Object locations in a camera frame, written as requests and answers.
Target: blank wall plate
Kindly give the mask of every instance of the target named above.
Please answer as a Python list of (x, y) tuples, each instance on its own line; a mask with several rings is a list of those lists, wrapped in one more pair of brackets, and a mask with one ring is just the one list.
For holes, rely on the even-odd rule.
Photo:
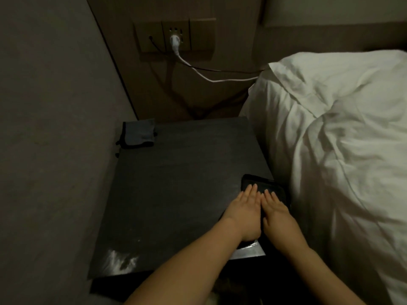
[(167, 51), (172, 51), (170, 37), (176, 34), (181, 39), (180, 51), (191, 50), (191, 42), (189, 39), (189, 21), (163, 21), (162, 29), (164, 30), (164, 39)]
[(191, 50), (215, 50), (216, 18), (190, 20)]
[(141, 52), (158, 52), (151, 43), (149, 36), (153, 37), (155, 44), (165, 51), (164, 34), (162, 31), (161, 22), (143, 22), (135, 25), (138, 43), (140, 44)]

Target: person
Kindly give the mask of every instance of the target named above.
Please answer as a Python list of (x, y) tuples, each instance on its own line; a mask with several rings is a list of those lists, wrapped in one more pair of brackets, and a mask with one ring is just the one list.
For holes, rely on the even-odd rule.
[(216, 278), (241, 241), (253, 241), (263, 230), (325, 305), (363, 305), (307, 244), (296, 220), (276, 194), (260, 194), (249, 185), (211, 230), (173, 256), (148, 277), (126, 305), (204, 304)]

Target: black cable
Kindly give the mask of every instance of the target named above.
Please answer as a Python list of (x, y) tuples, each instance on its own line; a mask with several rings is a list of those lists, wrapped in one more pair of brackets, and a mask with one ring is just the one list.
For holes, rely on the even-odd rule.
[[(151, 40), (151, 43), (154, 45), (154, 47), (165, 57), (167, 57), (167, 54), (165, 52), (163, 52), (153, 41), (153, 37), (150, 36), (149, 39)], [(254, 73), (260, 73), (261, 71), (224, 71), (224, 70), (220, 70), (220, 69), (209, 69), (209, 68), (202, 68), (202, 67), (195, 67), (195, 66), (190, 66), (188, 64), (185, 64), (183, 62), (180, 61), (176, 61), (177, 63), (183, 65), (183, 66), (188, 66), (191, 68), (195, 68), (195, 69), (199, 69), (201, 71), (216, 71), (216, 72), (222, 72), (222, 73), (244, 73), (244, 74), (254, 74)]]

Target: bed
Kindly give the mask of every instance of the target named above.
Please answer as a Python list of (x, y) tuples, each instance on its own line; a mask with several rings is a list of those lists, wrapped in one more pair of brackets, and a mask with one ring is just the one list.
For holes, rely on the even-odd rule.
[(407, 53), (269, 64), (241, 116), (309, 245), (368, 304), (407, 303)]

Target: white cable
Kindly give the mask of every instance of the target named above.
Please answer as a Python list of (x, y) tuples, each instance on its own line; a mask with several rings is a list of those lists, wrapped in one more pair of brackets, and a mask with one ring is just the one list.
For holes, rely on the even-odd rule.
[(189, 64), (187, 61), (185, 61), (183, 58), (181, 58), (180, 56), (180, 51), (179, 51), (179, 47), (180, 47), (180, 43), (181, 40), (179, 38), (178, 35), (172, 35), (170, 37), (170, 43), (171, 46), (173, 48), (174, 53), (176, 54), (176, 56), (186, 65), (190, 66), (192, 70), (194, 70), (198, 75), (200, 75), (203, 79), (205, 79), (206, 81), (209, 82), (225, 82), (225, 81), (251, 81), (251, 80), (256, 80), (258, 78), (258, 76), (256, 77), (252, 77), (252, 78), (247, 78), (247, 79), (224, 79), (224, 80), (211, 80), (209, 78), (206, 78), (204, 75), (202, 75), (199, 71), (197, 71), (195, 68), (193, 68), (193, 66), (191, 64)]

